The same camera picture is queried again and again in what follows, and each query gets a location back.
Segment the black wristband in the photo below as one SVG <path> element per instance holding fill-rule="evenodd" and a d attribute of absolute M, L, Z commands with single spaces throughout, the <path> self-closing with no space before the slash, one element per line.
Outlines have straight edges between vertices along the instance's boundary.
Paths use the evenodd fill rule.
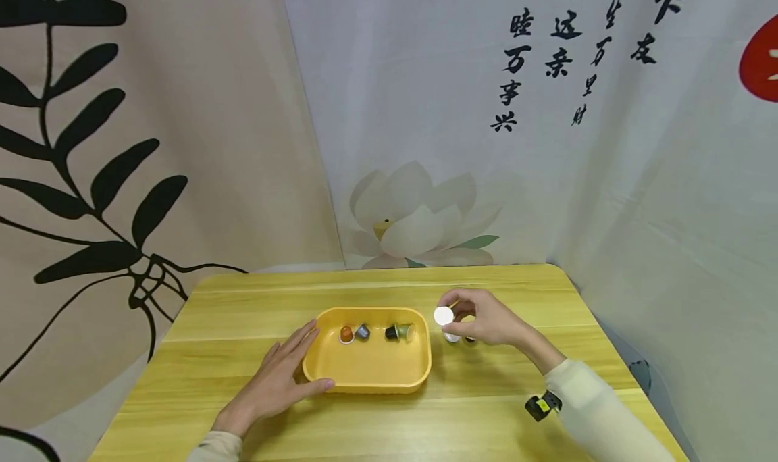
<path fill-rule="evenodd" d="M 562 400 L 551 391 L 546 391 L 542 397 L 532 396 L 525 404 L 524 409 L 529 411 L 530 415 L 536 420 L 541 421 L 547 417 L 552 410 L 562 409 Z"/>

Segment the left hand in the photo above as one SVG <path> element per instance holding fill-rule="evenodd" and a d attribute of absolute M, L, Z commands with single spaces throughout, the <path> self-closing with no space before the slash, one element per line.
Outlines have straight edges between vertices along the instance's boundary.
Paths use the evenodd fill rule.
<path fill-rule="evenodd" d="M 315 327 L 316 320 L 311 320 L 283 344 L 273 344 L 254 377 L 219 412 L 211 430 L 242 438 L 255 421 L 275 416 L 297 401 L 331 390 L 336 385 L 331 379 L 306 384 L 297 384 L 293 379 L 297 366 L 319 334 Z"/>

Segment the white capsule lid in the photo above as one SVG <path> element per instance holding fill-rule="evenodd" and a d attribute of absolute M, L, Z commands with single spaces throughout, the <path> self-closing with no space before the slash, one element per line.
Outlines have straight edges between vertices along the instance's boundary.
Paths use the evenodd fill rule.
<path fill-rule="evenodd" d="M 446 325 L 454 321 L 454 312 L 448 307 L 437 307 L 433 317 L 438 325 Z"/>
<path fill-rule="evenodd" d="M 455 342 L 459 342 L 459 335 L 449 334 L 448 332 L 442 333 L 442 335 L 448 340 L 451 344 L 454 344 Z"/>

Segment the curtain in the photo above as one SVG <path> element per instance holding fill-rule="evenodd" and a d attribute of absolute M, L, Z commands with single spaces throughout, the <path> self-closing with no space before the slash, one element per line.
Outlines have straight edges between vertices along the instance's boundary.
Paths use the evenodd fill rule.
<path fill-rule="evenodd" d="M 343 268 L 283 0 L 0 0 L 0 453 L 83 461 L 191 288 Z"/>
<path fill-rule="evenodd" d="M 692 460 L 774 458 L 775 0 L 285 1 L 347 267 L 557 264 Z"/>

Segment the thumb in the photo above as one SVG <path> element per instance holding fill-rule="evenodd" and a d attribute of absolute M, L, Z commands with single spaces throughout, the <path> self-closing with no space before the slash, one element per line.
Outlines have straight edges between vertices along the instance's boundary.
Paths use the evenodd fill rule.
<path fill-rule="evenodd" d="M 307 399 L 307 397 L 316 396 L 317 394 L 322 394 L 323 392 L 327 392 L 336 385 L 336 382 L 329 379 L 329 378 L 322 378 L 320 380 L 314 380 L 311 382 L 306 382 L 306 384 L 298 384 L 297 390 L 296 390 L 296 398 L 297 400 L 303 400 Z"/>
<path fill-rule="evenodd" d="M 442 331 L 447 334 L 459 335 L 460 337 L 474 337 L 475 322 L 451 322 L 442 326 Z"/>

